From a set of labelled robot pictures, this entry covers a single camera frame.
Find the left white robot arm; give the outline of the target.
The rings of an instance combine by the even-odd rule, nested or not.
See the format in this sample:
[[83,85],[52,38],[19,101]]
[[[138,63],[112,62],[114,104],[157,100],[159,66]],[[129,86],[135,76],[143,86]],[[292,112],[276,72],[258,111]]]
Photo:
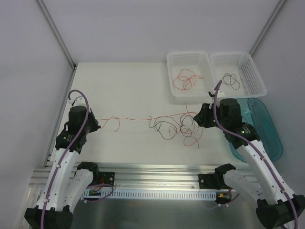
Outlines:
[[99,183],[98,165],[82,162],[73,180],[72,169],[78,160],[87,135],[100,128],[91,109],[73,106],[68,121],[56,138],[55,158],[45,189],[35,207],[27,208],[24,217],[33,229],[69,229],[73,210],[88,185]]

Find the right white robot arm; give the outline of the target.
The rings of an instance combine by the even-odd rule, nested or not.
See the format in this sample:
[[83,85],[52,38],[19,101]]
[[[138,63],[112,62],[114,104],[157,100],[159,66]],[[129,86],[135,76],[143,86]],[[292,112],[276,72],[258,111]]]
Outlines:
[[226,140],[252,169],[258,185],[242,176],[231,164],[219,166],[214,172],[216,187],[231,187],[254,206],[260,223],[266,229],[298,228],[298,218],[305,209],[304,195],[297,195],[282,179],[267,155],[255,128],[243,121],[236,99],[204,103],[193,118],[203,128],[217,127]]

